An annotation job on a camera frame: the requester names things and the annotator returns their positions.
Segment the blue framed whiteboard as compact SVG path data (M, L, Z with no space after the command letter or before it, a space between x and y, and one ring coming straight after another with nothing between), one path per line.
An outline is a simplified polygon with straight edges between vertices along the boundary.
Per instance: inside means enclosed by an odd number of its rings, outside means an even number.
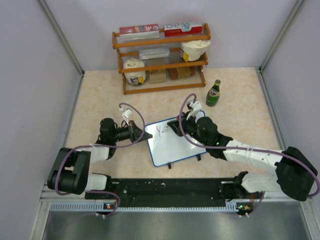
M175 117L149 123L145 131L153 135L147 140L152 163L155 167L170 165L191 157L201 158L206 150L188 142L185 137L177 136L169 127L162 133L167 122L175 120Z

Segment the magenta capped whiteboard marker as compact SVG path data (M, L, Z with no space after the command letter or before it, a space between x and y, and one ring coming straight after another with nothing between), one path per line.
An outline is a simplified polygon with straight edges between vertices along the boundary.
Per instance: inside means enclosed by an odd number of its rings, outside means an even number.
M162 133L164 133L164 132L167 130L168 127L169 127L169 125L168 125L168 123L167 123L166 126L165 126L165 128L162 130Z

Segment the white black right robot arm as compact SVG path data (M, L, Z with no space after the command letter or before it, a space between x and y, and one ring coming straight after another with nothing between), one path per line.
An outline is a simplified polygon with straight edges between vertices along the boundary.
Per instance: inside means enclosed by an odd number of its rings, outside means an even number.
M171 120L166 126L216 159L264 169L264 173L244 171L234 178L233 192L239 198L255 192L280 192L304 202L318 183L317 170L295 147L268 150L241 143L219 133L217 125L207 116L196 118L183 114L181 119Z

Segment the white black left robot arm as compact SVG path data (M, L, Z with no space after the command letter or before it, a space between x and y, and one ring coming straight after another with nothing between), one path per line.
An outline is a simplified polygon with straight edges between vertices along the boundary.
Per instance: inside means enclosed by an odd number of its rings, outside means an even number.
M116 152L117 142L130 140L132 143L149 140L152 134L137 127L133 120L123 121L119 127L113 119L104 118L100 122L99 135L94 145L79 146L75 150L62 147L56 156L47 179L50 190L61 194L80 195L96 191L102 198L109 198L114 191L110 177L99 173L89 173L90 164L109 160Z

